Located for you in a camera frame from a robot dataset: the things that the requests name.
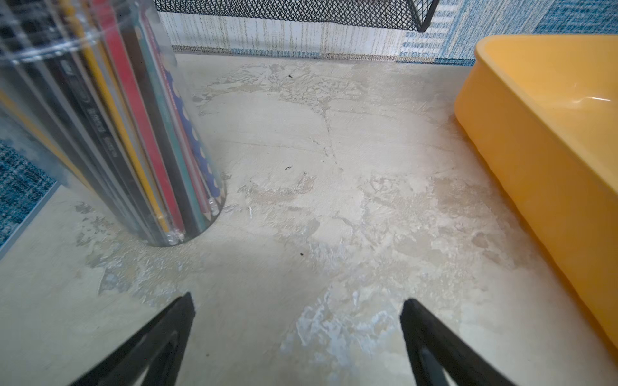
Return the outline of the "black mesh shelf rack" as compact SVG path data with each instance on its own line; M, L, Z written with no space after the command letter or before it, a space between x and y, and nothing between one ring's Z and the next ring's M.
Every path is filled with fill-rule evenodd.
M159 0L158 11L425 32L439 0Z

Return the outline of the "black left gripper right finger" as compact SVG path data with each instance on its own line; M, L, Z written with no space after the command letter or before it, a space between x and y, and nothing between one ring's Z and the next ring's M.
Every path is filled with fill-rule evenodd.
M511 385L417 299L400 314L407 355L417 385Z

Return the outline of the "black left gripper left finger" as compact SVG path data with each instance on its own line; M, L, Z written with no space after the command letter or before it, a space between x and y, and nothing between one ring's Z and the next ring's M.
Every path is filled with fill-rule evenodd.
M178 297L74 385L174 385L196 316L192 295Z

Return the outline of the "yellow plastic storage tray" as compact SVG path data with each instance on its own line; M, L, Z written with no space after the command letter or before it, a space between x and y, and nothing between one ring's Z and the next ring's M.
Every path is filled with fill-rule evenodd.
M478 153L617 340L617 38L494 35L455 101Z

